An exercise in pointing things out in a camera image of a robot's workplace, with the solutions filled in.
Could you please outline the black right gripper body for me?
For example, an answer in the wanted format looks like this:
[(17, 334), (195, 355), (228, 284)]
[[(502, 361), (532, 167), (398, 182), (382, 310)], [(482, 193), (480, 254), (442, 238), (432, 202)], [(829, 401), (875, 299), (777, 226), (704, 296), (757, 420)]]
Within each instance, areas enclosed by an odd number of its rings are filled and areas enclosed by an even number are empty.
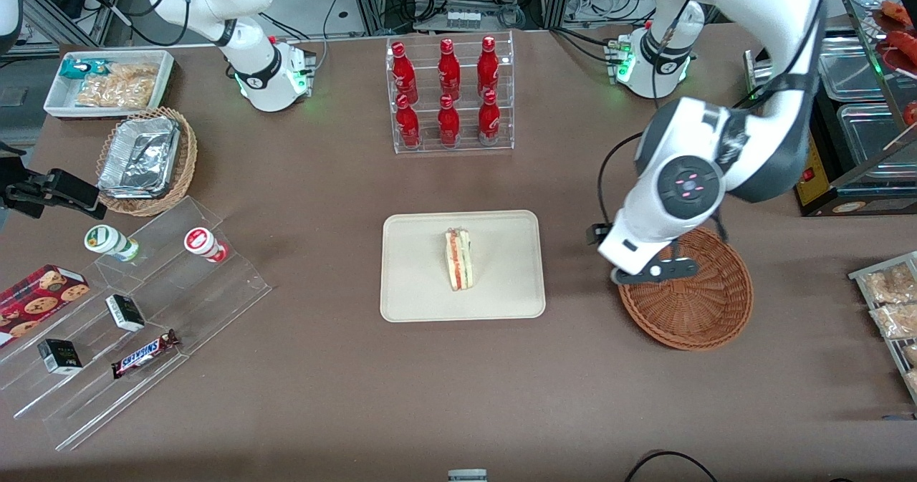
[(42, 217), (50, 206), (46, 193), (52, 172), (40, 174), (26, 168), (21, 158), (1, 159), (2, 205), (32, 218)]

